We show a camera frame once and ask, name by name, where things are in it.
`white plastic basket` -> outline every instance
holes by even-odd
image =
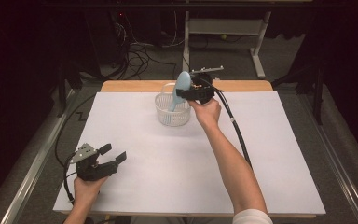
[[[168,83],[164,85],[159,93],[155,97],[156,110],[158,114],[158,120],[167,126],[182,126],[190,120],[190,105],[187,101],[176,105],[175,110],[169,111],[172,104],[172,93],[165,92],[167,86],[175,85],[174,83]]]

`person's right hand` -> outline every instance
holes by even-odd
[[[196,112],[197,120],[203,129],[217,127],[222,107],[212,98],[208,103],[200,105],[195,101],[188,101]]]

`dark background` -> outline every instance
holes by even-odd
[[[266,37],[307,34],[292,70],[325,59],[317,64],[358,141],[358,1],[350,3],[355,4],[349,9],[318,13],[299,9],[273,11]],[[137,37],[155,45],[160,44],[161,30],[173,32],[172,13],[155,10],[127,13]],[[258,13],[262,11],[250,10],[246,15]],[[198,15],[243,16],[226,12]],[[119,58],[110,16],[108,12],[48,11],[29,0],[0,1],[0,185],[50,112],[53,106],[50,95],[57,86],[60,67],[66,64],[67,79],[76,79],[78,71],[98,76],[99,63]],[[183,17],[184,13],[178,12],[178,21],[183,21]],[[183,24],[179,22],[178,27],[179,35],[183,36]],[[102,55],[106,54],[101,50],[113,53],[104,58]],[[314,74],[290,81],[304,80],[312,85]]]

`gray carpet floor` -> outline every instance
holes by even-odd
[[[290,65],[296,56],[296,51],[302,41],[301,38],[285,40],[281,37],[266,39],[260,51],[260,59],[266,72],[266,80],[272,81],[287,74]],[[190,46],[190,67],[218,67],[223,65],[222,72],[213,73],[220,79],[257,79],[252,65],[248,48],[255,43],[253,37],[244,37],[234,43],[210,40],[208,43],[202,38],[192,38]],[[164,63],[149,62],[147,69],[132,79],[175,79],[182,71],[182,48],[155,48],[146,47],[149,57]],[[109,66],[103,66],[103,73],[111,72]],[[129,70],[126,77],[133,74]],[[74,106],[80,105],[86,99],[100,90],[102,83],[85,81],[84,87],[77,92]],[[280,94],[283,107],[296,135],[297,142],[310,168],[310,173],[319,190],[326,215],[304,219],[274,217],[274,223],[358,223],[358,216],[354,212],[337,178],[337,172],[329,160],[325,141],[321,138],[320,128],[328,136],[329,144],[335,149],[342,166],[345,168],[352,184],[358,191],[358,145],[351,135],[345,120],[337,111],[334,100],[328,89],[324,88],[324,102],[322,108],[323,125],[315,125],[310,116],[308,106],[310,96],[297,95],[294,88],[296,84],[282,84],[275,91]],[[80,106],[68,119],[62,129],[57,142],[59,157],[64,160],[75,150],[77,141],[82,133],[92,106],[93,98]],[[53,122],[56,119],[58,107],[55,106],[39,132],[29,146],[24,149],[21,158],[13,167],[5,184],[0,188],[0,222],[10,206],[23,178],[26,176],[38,149],[44,144],[46,136],[50,134]],[[50,150],[46,164],[37,179],[37,182],[18,214],[18,223],[61,223],[65,215],[52,211],[58,191],[62,184],[62,168],[54,157],[54,147]],[[105,218],[104,215],[92,216],[95,221]]]

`person's right arm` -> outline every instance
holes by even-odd
[[[267,213],[263,194],[252,168],[218,126],[220,104],[215,99],[211,99],[205,105],[199,105],[195,101],[189,103],[209,139],[223,183],[234,207],[234,215],[246,209],[257,209]]]

